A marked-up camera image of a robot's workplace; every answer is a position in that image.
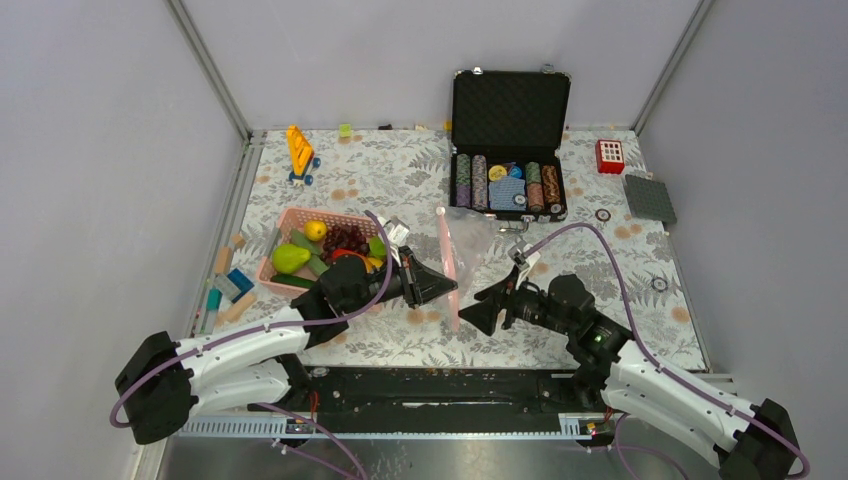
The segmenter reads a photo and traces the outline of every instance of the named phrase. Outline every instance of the yellow toy crane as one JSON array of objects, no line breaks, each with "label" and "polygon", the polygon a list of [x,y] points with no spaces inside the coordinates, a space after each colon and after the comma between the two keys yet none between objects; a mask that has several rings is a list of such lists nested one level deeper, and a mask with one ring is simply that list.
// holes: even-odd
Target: yellow toy crane
[{"label": "yellow toy crane", "polygon": [[315,157],[312,145],[303,136],[303,132],[297,125],[289,126],[286,131],[286,140],[289,143],[289,152],[292,157],[292,171],[289,173],[289,182],[295,185],[312,185],[312,169],[321,166],[321,159]]}]

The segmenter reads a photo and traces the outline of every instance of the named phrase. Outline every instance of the stack of poker chips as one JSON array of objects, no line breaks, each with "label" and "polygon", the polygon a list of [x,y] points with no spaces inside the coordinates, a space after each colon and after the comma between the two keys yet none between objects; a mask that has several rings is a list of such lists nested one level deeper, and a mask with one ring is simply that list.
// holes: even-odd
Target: stack of poker chips
[{"label": "stack of poker chips", "polygon": [[527,207],[533,213],[545,209],[545,195],[542,190],[542,172],[539,164],[530,162],[525,167],[527,177]]},{"label": "stack of poker chips", "polygon": [[556,167],[553,165],[545,165],[542,167],[542,187],[545,192],[545,204],[551,213],[559,213],[562,211],[562,195],[559,192],[559,182],[557,181]]},{"label": "stack of poker chips", "polygon": [[471,208],[471,157],[456,157],[456,206]]},{"label": "stack of poker chips", "polygon": [[471,207],[474,210],[485,210],[488,203],[486,157],[474,155],[471,160]]}]

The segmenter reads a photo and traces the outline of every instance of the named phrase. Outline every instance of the lemon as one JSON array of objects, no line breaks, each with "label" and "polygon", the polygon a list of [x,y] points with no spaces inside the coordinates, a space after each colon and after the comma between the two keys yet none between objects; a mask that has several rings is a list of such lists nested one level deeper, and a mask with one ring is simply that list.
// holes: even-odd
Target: lemon
[{"label": "lemon", "polygon": [[271,265],[274,266],[274,270],[291,275],[306,265],[310,257],[312,254],[309,250],[287,243],[277,247],[271,254]]},{"label": "lemon", "polygon": [[303,234],[313,242],[320,242],[327,236],[327,224],[321,220],[310,220],[303,225]]}]

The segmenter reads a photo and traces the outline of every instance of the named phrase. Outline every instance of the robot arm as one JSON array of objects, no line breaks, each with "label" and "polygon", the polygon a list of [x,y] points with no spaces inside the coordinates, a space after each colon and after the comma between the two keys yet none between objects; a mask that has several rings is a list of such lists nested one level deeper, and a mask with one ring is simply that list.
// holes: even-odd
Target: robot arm
[{"label": "robot arm", "polygon": [[[419,263],[408,247],[393,248],[389,261],[394,262],[393,274],[379,302],[402,297],[415,308],[457,287],[455,281]],[[306,375],[294,354],[332,339],[346,330],[348,324],[346,321],[308,326],[275,324],[332,319],[356,311],[379,293],[386,273],[383,267],[368,274],[359,259],[342,257],[289,307],[266,320],[222,334],[177,342],[167,332],[145,339],[115,380],[121,395],[165,362],[195,349],[199,354],[166,368],[124,403],[136,443],[144,445],[161,440],[200,413],[250,403],[275,403],[290,395],[303,395],[305,389],[292,388],[299,386],[298,382]],[[233,335],[242,336],[232,339]],[[208,350],[210,345],[214,345],[214,350]]]},{"label": "robot arm", "polygon": [[[798,445],[789,415],[766,399],[760,406],[701,381],[656,353],[646,353],[632,332],[595,309],[595,298],[576,275],[560,275],[544,291],[526,280],[538,254],[525,258],[526,244],[510,251],[516,261],[509,276],[478,292],[479,303],[459,316],[486,335],[516,319],[568,335],[566,350],[579,367],[574,374],[578,398],[587,405],[598,400],[630,413],[675,437],[719,469],[724,479],[784,479],[795,456],[753,422],[717,408],[669,375],[685,379],[701,393],[721,399],[731,410],[753,418]],[[659,361],[660,367],[654,365]]]}]

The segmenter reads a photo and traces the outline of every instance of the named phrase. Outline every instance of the toy block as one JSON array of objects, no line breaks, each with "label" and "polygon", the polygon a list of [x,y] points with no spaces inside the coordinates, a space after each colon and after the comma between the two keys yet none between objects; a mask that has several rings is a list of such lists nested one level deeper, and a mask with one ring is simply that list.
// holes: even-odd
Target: toy block
[{"label": "toy block", "polygon": [[306,167],[315,156],[315,151],[312,145],[303,136],[303,132],[297,128],[297,125],[291,125],[286,130],[286,141],[289,144],[289,153],[292,157],[292,171],[296,176],[304,175]]},{"label": "toy block", "polygon": [[624,195],[634,217],[659,220],[667,224],[677,223],[677,216],[664,183],[635,175],[625,175],[624,181]]},{"label": "toy block", "polygon": [[226,311],[218,314],[218,320],[216,322],[217,325],[222,323],[233,323],[241,317],[241,315],[247,311],[254,303],[256,303],[256,294],[248,293],[242,296],[239,301],[233,304],[232,307],[228,308]]},{"label": "toy block", "polygon": [[206,310],[218,310],[221,306],[221,291],[217,288],[209,290],[209,295],[206,296]]},{"label": "toy block", "polygon": [[230,241],[233,242],[233,246],[236,250],[244,247],[247,244],[247,239],[244,238],[244,235],[242,235],[241,232],[230,237]]},{"label": "toy block", "polygon": [[215,275],[227,273],[231,263],[233,263],[233,249],[230,247],[221,247],[218,250],[218,256],[215,258],[215,267],[212,269],[212,273]]},{"label": "toy block", "polygon": [[242,291],[238,285],[224,275],[215,275],[212,286],[219,290],[231,302],[235,302],[242,295]]},{"label": "toy block", "polygon": [[598,173],[620,174],[624,171],[624,149],[618,140],[598,140],[595,144]]},{"label": "toy block", "polygon": [[228,273],[227,279],[239,289],[239,294],[232,299],[233,302],[237,302],[242,295],[253,288],[253,282],[251,282],[245,274],[241,273],[241,270],[238,268],[234,268],[232,272]]}]

